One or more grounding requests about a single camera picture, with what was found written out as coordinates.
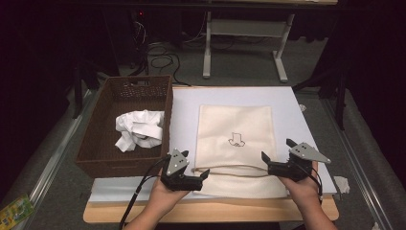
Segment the white foam board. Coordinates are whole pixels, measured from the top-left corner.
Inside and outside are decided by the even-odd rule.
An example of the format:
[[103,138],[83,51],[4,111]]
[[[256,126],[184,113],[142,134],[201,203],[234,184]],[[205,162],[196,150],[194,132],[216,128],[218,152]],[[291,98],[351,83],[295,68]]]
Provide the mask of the white foam board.
[[[298,101],[289,87],[219,87],[183,88],[174,91],[174,102],[170,121],[169,145],[178,150],[188,150],[190,161],[187,175],[195,174],[194,168],[199,109],[202,105],[222,106],[269,106],[276,138],[277,162],[288,159],[289,146],[286,139],[314,146],[315,142],[299,108]],[[196,191],[188,199],[226,198],[201,195]]]

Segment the person's right hand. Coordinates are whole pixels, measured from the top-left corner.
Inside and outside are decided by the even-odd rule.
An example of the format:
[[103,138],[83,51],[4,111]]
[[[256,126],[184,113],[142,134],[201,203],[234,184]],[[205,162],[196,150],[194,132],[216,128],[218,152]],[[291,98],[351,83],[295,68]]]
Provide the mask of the person's right hand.
[[311,178],[295,182],[289,178],[280,177],[280,181],[290,193],[291,198],[299,208],[319,206],[318,185]]

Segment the metal floor rail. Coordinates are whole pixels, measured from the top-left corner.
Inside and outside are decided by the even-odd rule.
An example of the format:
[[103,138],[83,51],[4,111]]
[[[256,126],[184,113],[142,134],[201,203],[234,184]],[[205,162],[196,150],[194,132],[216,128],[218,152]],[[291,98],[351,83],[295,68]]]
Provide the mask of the metal floor rail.
[[379,226],[380,230],[394,230],[389,218],[384,211],[381,201],[372,186],[370,180],[367,178],[358,158],[355,155],[355,151],[350,143],[350,139],[343,129],[341,129],[335,120],[335,113],[333,109],[332,102],[329,100],[321,100],[322,107],[326,111],[327,116],[331,120],[336,133],[339,136],[341,145],[344,148],[344,154],[349,162],[350,169],[354,175],[355,181],[360,189],[360,192],[369,207],[373,219]]
[[83,108],[68,110],[40,144],[17,178],[10,197],[26,195],[34,207],[13,230],[89,230],[83,212],[93,180],[75,163],[98,92],[84,93]]

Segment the large crumpled white tape piece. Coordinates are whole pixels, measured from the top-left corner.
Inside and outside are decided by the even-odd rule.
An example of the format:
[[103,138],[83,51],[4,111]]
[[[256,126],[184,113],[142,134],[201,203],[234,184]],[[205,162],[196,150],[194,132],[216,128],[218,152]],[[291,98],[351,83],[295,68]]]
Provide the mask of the large crumpled white tape piece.
[[334,181],[341,194],[348,194],[350,192],[349,181],[343,176],[334,176]]

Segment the white metal table frame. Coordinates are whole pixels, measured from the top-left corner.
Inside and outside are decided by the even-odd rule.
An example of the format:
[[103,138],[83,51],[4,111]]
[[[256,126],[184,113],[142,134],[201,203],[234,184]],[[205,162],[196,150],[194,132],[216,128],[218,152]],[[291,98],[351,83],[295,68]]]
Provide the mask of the white metal table frame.
[[212,19],[212,13],[207,13],[205,53],[203,60],[202,77],[208,79],[211,76],[212,48],[211,41],[213,35],[251,36],[251,37],[272,37],[281,40],[278,50],[272,52],[279,80],[288,82],[282,53],[290,34],[295,15],[289,14],[284,21],[255,21],[237,19]]

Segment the green printed packet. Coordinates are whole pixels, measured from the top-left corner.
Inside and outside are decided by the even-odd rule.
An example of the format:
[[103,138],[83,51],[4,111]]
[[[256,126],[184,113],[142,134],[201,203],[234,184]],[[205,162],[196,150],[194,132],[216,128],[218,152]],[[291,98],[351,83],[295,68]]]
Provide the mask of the green printed packet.
[[34,212],[27,194],[21,195],[0,211],[0,230],[11,230]]

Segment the person's left hand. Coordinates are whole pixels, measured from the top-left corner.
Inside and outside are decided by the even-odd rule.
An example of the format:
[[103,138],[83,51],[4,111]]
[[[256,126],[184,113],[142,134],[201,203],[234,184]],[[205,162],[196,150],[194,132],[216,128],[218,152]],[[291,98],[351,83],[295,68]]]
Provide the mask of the person's left hand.
[[161,177],[158,177],[149,195],[148,205],[160,213],[168,213],[174,206],[190,191],[172,191],[168,189],[161,181]]

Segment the brown woven basket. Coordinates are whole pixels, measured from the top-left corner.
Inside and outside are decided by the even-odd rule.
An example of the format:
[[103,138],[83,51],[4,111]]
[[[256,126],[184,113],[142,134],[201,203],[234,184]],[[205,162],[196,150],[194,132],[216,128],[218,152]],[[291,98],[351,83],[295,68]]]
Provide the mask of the brown woven basket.
[[[85,130],[76,164],[93,178],[156,174],[151,166],[169,152],[169,125],[172,109],[170,76],[111,77],[98,96]],[[115,143],[121,137],[116,118],[132,111],[163,111],[162,144],[153,148],[137,147],[122,152]]]

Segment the black metal stand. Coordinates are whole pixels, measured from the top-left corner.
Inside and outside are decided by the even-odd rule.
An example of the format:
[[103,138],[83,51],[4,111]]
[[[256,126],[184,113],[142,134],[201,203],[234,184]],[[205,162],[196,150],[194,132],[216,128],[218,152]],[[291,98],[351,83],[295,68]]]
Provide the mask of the black metal stand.
[[100,87],[95,65],[88,60],[78,60],[74,65],[74,119],[80,115],[83,107],[82,84],[85,83],[89,90],[98,90]]
[[335,99],[334,120],[341,130],[344,130],[344,108],[348,69],[343,66],[331,67],[308,80],[304,80],[292,87],[298,92],[306,87],[319,86],[320,99]]

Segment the white cloth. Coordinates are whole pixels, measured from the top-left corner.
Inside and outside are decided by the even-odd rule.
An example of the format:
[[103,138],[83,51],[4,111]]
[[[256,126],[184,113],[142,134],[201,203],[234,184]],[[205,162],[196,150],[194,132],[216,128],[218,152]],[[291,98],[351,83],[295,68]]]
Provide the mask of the white cloth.
[[116,118],[115,128],[121,137],[115,146],[121,151],[132,151],[137,147],[151,149],[162,144],[164,111],[131,111]]

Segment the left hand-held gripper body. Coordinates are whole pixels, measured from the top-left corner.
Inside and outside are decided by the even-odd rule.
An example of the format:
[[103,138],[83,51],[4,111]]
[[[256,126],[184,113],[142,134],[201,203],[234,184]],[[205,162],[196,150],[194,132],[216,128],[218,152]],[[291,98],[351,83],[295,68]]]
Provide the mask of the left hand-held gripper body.
[[174,149],[169,154],[169,160],[164,163],[161,172],[161,181],[172,191],[200,191],[203,182],[199,181],[199,176],[185,175],[190,162],[181,152]]

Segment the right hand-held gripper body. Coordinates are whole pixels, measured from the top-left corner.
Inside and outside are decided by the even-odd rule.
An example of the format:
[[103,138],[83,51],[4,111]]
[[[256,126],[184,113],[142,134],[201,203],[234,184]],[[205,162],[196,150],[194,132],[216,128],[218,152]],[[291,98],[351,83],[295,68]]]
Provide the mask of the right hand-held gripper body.
[[269,175],[289,178],[295,182],[311,176],[313,162],[329,164],[331,160],[308,143],[302,142],[294,148],[289,147],[289,158],[285,163],[272,161],[267,165]]

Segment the cream drawstring bag with drawing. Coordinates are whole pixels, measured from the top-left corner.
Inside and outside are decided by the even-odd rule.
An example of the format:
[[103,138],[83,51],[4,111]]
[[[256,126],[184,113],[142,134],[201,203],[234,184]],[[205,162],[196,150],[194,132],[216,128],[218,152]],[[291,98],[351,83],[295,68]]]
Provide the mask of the cream drawstring bag with drawing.
[[269,106],[202,105],[199,109],[195,174],[209,171],[199,193],[234,198],[287,196],[261,159],[278,159]]

